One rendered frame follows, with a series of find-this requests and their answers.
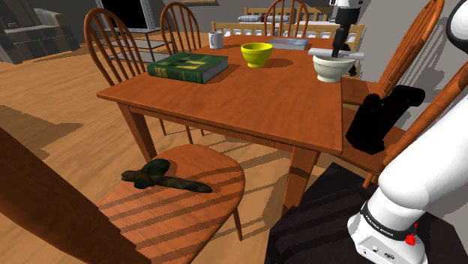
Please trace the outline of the white pestle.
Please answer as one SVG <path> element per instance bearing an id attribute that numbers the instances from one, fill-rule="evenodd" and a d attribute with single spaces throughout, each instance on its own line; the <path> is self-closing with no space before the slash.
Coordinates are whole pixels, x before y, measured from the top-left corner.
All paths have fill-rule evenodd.
<path id="1" fill-rule="evenodd" d="M 308 50 L 308 54 L 310 56 L 332 57 L 332 53 L 332 49 L 311 48 Z M 342 59 L 362 60 L 365 57 L 365 54 L 363 52 L 339 50 L 337 57 Z"/>

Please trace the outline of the white mortar bowl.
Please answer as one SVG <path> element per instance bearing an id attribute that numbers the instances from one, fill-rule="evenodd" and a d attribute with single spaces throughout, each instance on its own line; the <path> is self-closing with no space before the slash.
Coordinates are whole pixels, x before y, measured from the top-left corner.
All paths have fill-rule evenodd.
<path id="1" fill-rule="evenodd" d="M 338 83 L 341 77 L 349 72 L 356 61 L 348 58 L 313 56 L 313 66 L 317 79 L 324 83 Z"/>

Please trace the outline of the blue-grey flat book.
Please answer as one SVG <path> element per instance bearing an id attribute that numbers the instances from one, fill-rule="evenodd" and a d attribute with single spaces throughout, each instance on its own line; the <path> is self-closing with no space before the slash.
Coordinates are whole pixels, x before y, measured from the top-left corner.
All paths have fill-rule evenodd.
<path id="1" fill-rule="evenodd" d="M 305 50 L 305 47 L 308 45 L 307 39 L 298 39 L 298 38 L 280 38 L 274 37 L 269 42 L 275 49 L 281 50 Z"/>

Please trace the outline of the brown wooden spindle chair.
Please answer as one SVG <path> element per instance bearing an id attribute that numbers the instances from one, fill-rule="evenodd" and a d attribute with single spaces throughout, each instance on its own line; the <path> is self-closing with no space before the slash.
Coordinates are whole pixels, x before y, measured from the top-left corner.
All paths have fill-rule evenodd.
<path id="1" fill-rule="evenodd" d="M 197 19 L 182 2 L 172 1 L 161 11 L 160 31 L 170 56 L 192 53 L 202 47 Z"/>
<path id="2" fill-rule="evenodd" d="M 112 41 L 105 32 L 104 24 L 101 22 L 99 17 L 103 17 L 108 24 L 115 22 L 117 25 L 117 29 L 111 28 L 110 31 L 117 44 L 118 50 L 123 56 L 126 67 L 119 59 L 116 48 L 112 45 Z M 98 31 L 102 34 L 104 43 L 109 47 L 109 51 L 111 52 L 115 64 L 110 59 L 110 55 L 105 50 L 101 39 L 98 37 L 98 34 L 92 26 L 92 23 L 95 23 Z M 86 46 L 88 47 L 88 51 L 93 62 L 110 86 L 114 86 L 115 82 L 98 58 L 95 47 L 97 47 L 98 51 L 103 56 L 103 59 L 107 63 L 110 72 L 117 80 L 117 83 L 122 83 L 124 80 L 129 80 L 131 77 L 136 77 L 137 75 L 146 72 L 137 43 L 131 35 L 128 27 L 111 11 L 99 7 L 91 9 L 85 16 L 83 33 Z"/>
<path id="3" fill-rule="evenodd" d="M 289 15 L 288 22 L 285 21 L 286 2 L 290 2 L 290 10 L 296 11 L 295 18 L 297 22 L 293 22 L 293 15 Z M 300 18 L 304 14 L 304 27 L 308 26 L 309 12 L 308 7 L 302 0 L 276 0 L 266 11 L 264 19 L 265 32 L 270 31 L 272 37 L 283 37 L 284 33 L 288 38 L 296 38 L 300 28 Z"/>
<path id="4" fill-rule="evenodd" d="M 367 154 L 353 148 L 345 137 L 343 141 L 343 153 L 339 158 L 369 172 L 363 184 L 366 188 L 371 180 L 377 179 L 385 166 L 414 142 L 467 86 L 468 62 L 451 78 L 444 89 L 431 101 L 408 130 L 401 130 L 395 126 L 391 128 L 383 139 L 385 146 L 383 151 L 373 155 Z M 345 133 L 347 133 L 356 112 L 357 110 L 343 109 L 343 131 Z"/>
<path id="5" fill-rule="evenodd" d="M 0 128 L 0 213 L 85 264 L 191 264 L 239 216 L 244 170 L 203 145 L 160 159 L 155 186 L 123 181 L 93 203 Z"/>
<path id="6" fill-rule="evenodd" d="M 440 18 L 444 4 L 445 0 L 429 0 L 424 6 L 403 36 L 379 78 L 379 82 L 343 77 L 341 84 L 342 102 L 360 105 L 369 94 L 378 94 L 381 98 L 389 95 L 427 42 Z"/>

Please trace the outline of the yellow bowl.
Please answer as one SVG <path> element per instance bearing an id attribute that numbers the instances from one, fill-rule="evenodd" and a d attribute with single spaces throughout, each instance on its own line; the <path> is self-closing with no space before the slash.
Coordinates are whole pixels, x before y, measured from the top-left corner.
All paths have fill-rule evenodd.
<path id="1" fill-rule="evenodd" d="M 246 43 L 241 46 L 241 53 L 249 68 L 262 68 L 272 54 L 270 43 Z"/>

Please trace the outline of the black bag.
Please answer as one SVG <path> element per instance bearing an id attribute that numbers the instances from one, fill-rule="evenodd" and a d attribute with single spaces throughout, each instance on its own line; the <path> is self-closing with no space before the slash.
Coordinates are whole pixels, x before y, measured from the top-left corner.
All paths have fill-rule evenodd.
<path id="1" fill-rule="evenodd" d="M 422 88 L 408 85 L 396 85 L 384 98 L 369 94 L 346 132 L 347 141 L 354 149 L 369 155 L 382 152 L 386 134 L 410 107 L 420 106 L 424 99 Z"/>

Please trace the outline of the light wooden bed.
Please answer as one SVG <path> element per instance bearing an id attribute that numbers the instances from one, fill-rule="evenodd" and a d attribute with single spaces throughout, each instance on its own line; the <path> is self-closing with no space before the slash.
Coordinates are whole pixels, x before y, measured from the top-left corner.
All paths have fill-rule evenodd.
<path id="1" fill-rule="evenodd" d="M 231 35 L 263 35 L 267 8 L 246 7 L 238 22 L 212 22 L 213 32 L 222 32 L 224 37 Z M 308 7 L 307 11 L 298 11 L 295 7 L 285 7 L 283 12 L 277 6 L 274 18 L 283 17 L 283 24 L 275 23 L 275 34 L 282 29 L 283 37 L 301 37 L 305 29 L 306 38 L 333 38 L 338 24 L 332 22 L 332 7 Z"/>

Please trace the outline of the brown wooden table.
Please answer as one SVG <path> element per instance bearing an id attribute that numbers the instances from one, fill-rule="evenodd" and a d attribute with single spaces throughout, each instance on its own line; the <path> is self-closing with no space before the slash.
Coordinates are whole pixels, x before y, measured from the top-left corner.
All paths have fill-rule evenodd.
<path id="1" fill-rule="evenodd" d="M 205 84 L 140 74 L 98 93 L 116 102 L 146 160 L 156 150 L 146 116 L 291 153 L 283 210 L 297 206 L 321 153 L 343 150 L 342 91 L 317 79 L 306 51 L 276 49 L 262 68 L 241 52 L 254 36 L 232 35 L 218 54 L 229 67 Z"/>

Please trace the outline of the white mug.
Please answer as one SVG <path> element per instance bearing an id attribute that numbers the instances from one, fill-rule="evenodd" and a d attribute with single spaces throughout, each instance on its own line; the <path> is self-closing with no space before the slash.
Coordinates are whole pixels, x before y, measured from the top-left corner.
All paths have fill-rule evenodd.
<path id="1" fill-rule="evenodd" d="M 219 50 L 224 47 L 222 31 L 210 31 L 208 33 L 208 40 L 209 47 L 213 50 Z"/>

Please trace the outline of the green hardcover book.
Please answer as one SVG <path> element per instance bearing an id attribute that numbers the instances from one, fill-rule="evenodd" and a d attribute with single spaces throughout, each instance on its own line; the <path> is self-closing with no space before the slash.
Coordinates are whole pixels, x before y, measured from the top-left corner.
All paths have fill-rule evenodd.
<path id="1" fill-rule="evenodd" d="M 226 56 L 178 52 L 149 64 L 147 71 L 153 77 L 204 84 L 228 66 Z"/>

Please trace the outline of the dark robot stand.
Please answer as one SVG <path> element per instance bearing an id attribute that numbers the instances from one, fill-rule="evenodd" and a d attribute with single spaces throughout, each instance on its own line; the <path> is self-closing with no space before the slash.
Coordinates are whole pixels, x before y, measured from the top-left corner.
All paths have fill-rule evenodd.
<path id="1" fill-rule="evenodd" d="M 373 264 L 357 253 L 347 221 L 377 189 L 332 163 L 270 229 L 264 264 Z M 430 213 L 418 221 L 428 264 L 468 264 L 455 228 Z"/>

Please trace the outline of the black television on stand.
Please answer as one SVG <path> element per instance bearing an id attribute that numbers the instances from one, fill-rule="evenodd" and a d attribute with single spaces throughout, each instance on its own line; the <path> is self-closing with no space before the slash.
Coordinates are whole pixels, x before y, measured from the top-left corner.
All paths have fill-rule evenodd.
<path id="1" fill-rule="evenodd" d="M 150 40 L 149 35 L 159 32 L 161 28 L 152 13 L 150 0 L 95 0 L 98 8 L 114 13 L 132 34 L 144 34 L 144 39 L 136 39 L 135 43 L 145 63 L 152 63 L 167 57 L 167 54 L 155 52 L 163 47 L 162 40 Z"/>

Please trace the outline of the dark green camouflage toy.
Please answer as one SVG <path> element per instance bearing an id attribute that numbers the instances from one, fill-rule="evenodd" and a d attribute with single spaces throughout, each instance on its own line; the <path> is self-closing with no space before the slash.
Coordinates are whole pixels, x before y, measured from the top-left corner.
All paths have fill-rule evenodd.
<path id="1" fill-rule="evenodd" d="M 121 180 L 132 182 L 133 186 L 137 189 L 161 186 L 205 194 L 212 192 L 212 188 L 202 182 L 165 175 L 169 168 L 170 162 L 168 160 L 154 159 L 145 164 L 141 169 L 124 171 L 121 174 Z"/>

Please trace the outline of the grey sofa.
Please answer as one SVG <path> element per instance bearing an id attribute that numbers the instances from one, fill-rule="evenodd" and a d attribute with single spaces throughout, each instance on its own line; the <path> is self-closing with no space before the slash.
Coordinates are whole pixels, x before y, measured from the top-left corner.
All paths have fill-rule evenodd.
<path id="1" fill-rule="evenodd" d="M 20 64 L 79 48 L 63 14 L 33 8 L 29 0 L 0 0 L 0 62 Z"/>

